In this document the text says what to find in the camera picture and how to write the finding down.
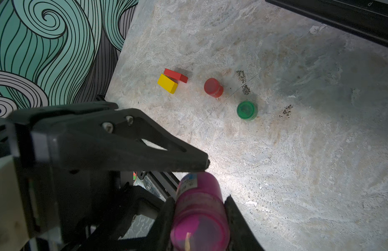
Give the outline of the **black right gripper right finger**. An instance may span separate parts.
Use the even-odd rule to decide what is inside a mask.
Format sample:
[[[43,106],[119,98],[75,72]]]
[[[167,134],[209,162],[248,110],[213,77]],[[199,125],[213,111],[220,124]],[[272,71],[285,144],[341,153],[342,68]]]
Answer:
[[[227,251],[264,251],[232,196],[226,198],[224,207],[230,230],[230,241]]]

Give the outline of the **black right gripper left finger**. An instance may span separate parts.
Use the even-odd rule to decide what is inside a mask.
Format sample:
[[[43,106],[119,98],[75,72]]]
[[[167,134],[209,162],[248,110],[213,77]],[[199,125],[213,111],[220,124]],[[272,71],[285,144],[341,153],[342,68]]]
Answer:
[[[202,172],[210,164],[143,111],[114,102],[22,109],[6,121],[11,152],[28,168]]]

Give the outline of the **purple paint jar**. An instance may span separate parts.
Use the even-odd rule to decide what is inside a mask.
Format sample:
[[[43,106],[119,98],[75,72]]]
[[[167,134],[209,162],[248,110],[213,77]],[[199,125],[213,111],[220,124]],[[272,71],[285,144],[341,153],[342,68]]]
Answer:
[[[219,182],[189,173],[178,185],[170,240],[175,251],[225,251],[230,230]]]

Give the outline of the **green paint jar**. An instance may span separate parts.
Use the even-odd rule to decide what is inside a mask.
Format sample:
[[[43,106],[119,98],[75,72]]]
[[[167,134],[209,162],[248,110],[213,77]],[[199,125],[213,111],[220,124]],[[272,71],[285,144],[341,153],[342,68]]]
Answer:
[[[242,120],[254,120],[258,115],[256,104],[251,101],[243,101],[237,106],[237,115]]]

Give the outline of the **red paint jar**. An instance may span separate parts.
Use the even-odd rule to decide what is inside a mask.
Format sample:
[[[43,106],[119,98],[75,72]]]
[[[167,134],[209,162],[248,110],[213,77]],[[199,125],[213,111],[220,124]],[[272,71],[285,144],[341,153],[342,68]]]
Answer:
[[[204,83],[204,91],[211,97],[219,98],[224,92],[224,87],[217,79],[210,78]]]

